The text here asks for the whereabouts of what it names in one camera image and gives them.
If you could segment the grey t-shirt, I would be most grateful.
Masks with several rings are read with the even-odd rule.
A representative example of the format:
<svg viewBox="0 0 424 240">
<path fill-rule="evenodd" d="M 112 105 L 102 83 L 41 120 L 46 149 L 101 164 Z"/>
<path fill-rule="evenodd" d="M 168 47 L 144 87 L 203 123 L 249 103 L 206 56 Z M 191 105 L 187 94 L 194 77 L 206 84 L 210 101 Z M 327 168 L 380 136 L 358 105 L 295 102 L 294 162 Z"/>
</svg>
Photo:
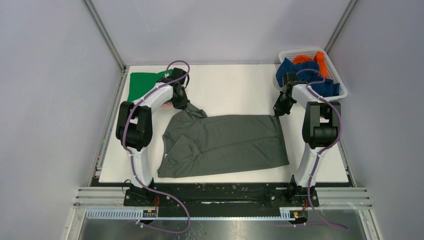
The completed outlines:
<svg viewBox="0 0 424 240">
<path fill-rule="evenodd" d="M 189 104 L 162 136 L 160 178 L 186 178 L 289 165 L 283 130 L 272 115 L 218 115 Z"/>
</svg>

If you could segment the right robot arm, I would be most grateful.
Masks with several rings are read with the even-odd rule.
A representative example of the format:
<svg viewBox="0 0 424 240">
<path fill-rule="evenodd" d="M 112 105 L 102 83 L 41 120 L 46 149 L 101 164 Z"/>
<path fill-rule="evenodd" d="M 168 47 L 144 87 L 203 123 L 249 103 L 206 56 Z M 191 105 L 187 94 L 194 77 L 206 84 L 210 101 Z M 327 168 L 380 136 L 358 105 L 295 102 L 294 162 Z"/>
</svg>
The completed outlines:
<svg viewBox="0 0 424 240">
<path fill-rule="evenodd" d="M 295 103 L 305 110 L 301 131 L 304 151 L 284 193 L 291 205 L 299 206 L 313 197 L 318 168 L 328 150 L 341 138 L 341 104 L 318 95 L 311 84 L 299 81 L 295 72 L 286 73 L 282 83 L 282 91 L 273 106 L 274 115 L 289 115 Z"/>
</svg>

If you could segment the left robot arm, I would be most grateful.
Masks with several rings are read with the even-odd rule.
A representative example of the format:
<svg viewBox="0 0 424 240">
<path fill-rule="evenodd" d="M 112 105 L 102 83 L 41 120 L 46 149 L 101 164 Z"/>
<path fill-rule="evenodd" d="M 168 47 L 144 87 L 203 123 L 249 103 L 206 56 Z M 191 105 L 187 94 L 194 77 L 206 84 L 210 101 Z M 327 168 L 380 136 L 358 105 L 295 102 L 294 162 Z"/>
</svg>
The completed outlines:
<svg viewBox="0 0 424 240">
<path fill-rule="evenodd" d="M 139 188 L 135 197 L 144 206 L 155 200 L 155 192 L 149 188 L 153 176 L 148 160 L 148 146 L 153 137 L 153 113 L 168 101 L 177 110 L 186 109 L 190 103 L 185 90 L 186 83 L 190 81 L 190 68 L 175 67 L 171 74 L 169 69 L 142 97 L 123 101 L 119 106 L 115 136 L 129 156 L 131 182 Z"/>
</svg>

